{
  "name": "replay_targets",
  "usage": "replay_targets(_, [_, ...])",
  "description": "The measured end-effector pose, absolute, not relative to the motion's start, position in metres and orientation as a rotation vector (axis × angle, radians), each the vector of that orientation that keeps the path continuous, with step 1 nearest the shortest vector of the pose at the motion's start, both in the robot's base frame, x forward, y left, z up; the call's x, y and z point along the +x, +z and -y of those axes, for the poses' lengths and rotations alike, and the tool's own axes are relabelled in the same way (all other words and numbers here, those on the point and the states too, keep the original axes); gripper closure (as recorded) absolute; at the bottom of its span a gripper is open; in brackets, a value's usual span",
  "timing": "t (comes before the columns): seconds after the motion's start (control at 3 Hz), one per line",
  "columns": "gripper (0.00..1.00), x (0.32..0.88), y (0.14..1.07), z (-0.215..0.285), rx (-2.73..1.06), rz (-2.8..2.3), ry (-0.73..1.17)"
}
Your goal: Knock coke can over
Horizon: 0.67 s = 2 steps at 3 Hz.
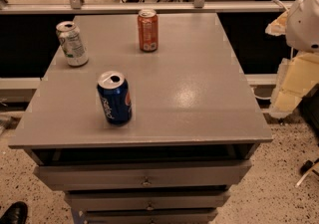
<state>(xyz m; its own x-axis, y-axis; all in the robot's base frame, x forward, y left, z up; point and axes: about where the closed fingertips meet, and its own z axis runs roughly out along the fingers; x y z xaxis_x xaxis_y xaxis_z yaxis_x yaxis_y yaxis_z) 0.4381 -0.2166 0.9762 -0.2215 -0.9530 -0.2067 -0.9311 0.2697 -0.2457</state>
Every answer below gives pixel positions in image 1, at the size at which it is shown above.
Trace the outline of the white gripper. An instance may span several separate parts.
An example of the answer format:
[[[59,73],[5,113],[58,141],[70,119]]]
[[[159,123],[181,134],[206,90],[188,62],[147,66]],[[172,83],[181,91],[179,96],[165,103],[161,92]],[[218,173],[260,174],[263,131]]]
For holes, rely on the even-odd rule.
[[[291,60],[283,59],[278,68],[269,113],[285,118],[319,84],[319,54],[315,53],[319,51],[319,0],[295,0],[289,12],[283,12],[267,25],[265,33],[286,34],[288,46],[306,51],[298,52]]]

